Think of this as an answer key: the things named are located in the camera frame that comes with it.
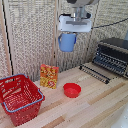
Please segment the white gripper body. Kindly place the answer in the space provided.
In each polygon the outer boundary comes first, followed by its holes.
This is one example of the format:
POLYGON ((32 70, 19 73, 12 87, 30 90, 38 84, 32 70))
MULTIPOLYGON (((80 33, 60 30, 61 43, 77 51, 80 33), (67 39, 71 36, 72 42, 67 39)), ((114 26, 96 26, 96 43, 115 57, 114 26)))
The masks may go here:
POLYGON ((61 32, 89 32, 91 30, 91 20, 83 19, 82 21, 76 21, 70 15, 60 15, 58 29, 61 32))

